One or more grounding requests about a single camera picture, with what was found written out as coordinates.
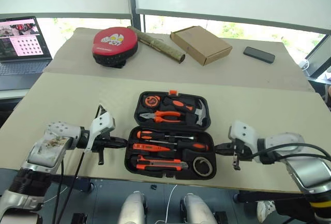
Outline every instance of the rolled paper tube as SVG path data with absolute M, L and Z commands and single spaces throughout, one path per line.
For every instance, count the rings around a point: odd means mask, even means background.
M 181 63 L 185 59 L 185 53 L 180 52 L 176 50 L 175 48 L 167 45 L 166 43 L 162 42 L 161 40 L 158 40 L 156 38 L 153 38 L 152 36 L 141 32 L 140 30 L 134 28 L 133 26 L 128 26 L 129 29 L 133 30 L 137 36 L 138 40 L 151 48 L 154 48 L 155 50 L 167 55 L 169 58 L 172 58 L 173 60 L 176 60 L 178 63 Z

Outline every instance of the laptop screen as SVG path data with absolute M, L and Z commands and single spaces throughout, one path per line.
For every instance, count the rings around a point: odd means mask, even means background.
M 51 58 L 35 17 L 0 20 L 0 62 Z

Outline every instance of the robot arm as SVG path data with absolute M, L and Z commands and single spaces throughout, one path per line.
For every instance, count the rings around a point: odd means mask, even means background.
M 254 159 L 264 165 L 276 161 L 284 163 L 288 173 L 314 209 L 317 221 L 331 223 L 331 170 L 323 159 L 308 156 L 311 153 L 307 152 L 309 148 L 306 146 L 310 145 L 305 144 L 301 135 L 286 132 L 260 138 L 254 128 L 235 121 L 230 127 L 229 139 L 232 143 L 217 145 L 216 153 L 233 156 L 235 170 L 240 170 L 240 160 Z M 331 158 L 327 152 L 320 150 Z
M 98 152 L 103 164 L 103 149 L 126 146 L 126 141 L 110 137 L 115 129 L 113 117 L 99 106 L 90 130 L 53 122 L 47 125 L 44 136 L 32 147 L 11 186 L 0 198 L 0 221 L 9 209 L 38 211 L 67 150 L 84 148 L 84 152 Z

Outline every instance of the white sneaker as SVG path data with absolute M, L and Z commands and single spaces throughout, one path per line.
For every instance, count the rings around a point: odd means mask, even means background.
M 260 223 L 264 222 L 269 214 L 276 210 L 274 201 L 258 202 L 257 217 Z

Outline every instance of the laptop keyboard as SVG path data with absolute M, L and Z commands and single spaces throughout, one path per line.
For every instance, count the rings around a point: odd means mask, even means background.
M 42 73 L 49 61 L 0 64 L 0 76 Z

